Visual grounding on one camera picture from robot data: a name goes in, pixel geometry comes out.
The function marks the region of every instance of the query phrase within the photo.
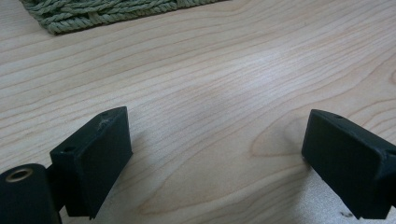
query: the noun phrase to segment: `rectangular black piece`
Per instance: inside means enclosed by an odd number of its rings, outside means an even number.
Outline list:
[[[386,218],[395,154],[396,146],[348,119],[311,111],[303,156],[355,217]]]
[[[132,156],[126,107],[105,111],[50,152],[70,217],[96,217]]]

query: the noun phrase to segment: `wood grain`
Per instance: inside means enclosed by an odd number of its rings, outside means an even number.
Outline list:
[[[309,111],[396,144],[396,1],[234,0],[61,36],[0,10],[2,172],[129,108],[133,158],[94,221],[64,223],[358,223],[301,158]]]

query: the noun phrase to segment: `woven mat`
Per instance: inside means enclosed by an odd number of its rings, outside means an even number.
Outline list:
[[[51,34],[70,33],[101,24],[127,21],[219,0],[20,0]]]

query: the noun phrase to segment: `small hole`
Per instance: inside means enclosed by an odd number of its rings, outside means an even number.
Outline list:
[[[12,172],[9,176],[7,176],[6,181],[8,183],[14,183],[21,181],[31,175],[33,173],[33,170],[31,168],[22,168],[20,170],[16,170]]]
[[[71,151],[74,151],[75,149],[76,149],[75,147],[66,147],[64,149],[64,152],[71,152]]]

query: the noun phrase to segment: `light wood surface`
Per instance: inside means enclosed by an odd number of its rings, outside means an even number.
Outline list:
[[[358,221],[301,147],[309,111],[396,144],[396,1],[233,0],[52,36],[0,1],[0,168],[127,105],[134,156],[98,217],[64,223]]]

